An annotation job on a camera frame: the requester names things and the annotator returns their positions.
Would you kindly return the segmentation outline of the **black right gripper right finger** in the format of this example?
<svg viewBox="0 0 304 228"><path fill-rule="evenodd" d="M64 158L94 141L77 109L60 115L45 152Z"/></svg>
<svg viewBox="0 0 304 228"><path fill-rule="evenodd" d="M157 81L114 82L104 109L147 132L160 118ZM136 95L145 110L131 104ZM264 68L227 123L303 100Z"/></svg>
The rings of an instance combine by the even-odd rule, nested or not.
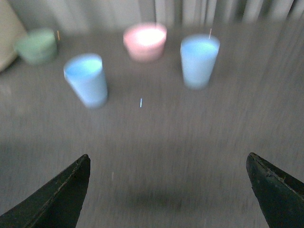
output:
<svg viewBox="0 0 304 228"><path fill-rule="evenodd" d="M255 153L246 161L252 190L270 228L304 226L304 184Z"/></svg>

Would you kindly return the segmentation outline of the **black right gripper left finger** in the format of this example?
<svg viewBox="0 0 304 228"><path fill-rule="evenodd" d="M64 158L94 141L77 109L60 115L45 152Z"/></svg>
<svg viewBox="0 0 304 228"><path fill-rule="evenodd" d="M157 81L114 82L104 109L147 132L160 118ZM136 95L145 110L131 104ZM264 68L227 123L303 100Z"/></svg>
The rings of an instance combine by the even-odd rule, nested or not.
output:
<svg viewBox="0 0 304 228"><path fill-rule="evenodd" d="M74 228L87 194L90 158L82 155L24 201L2 214L2 228Z"/></svg>

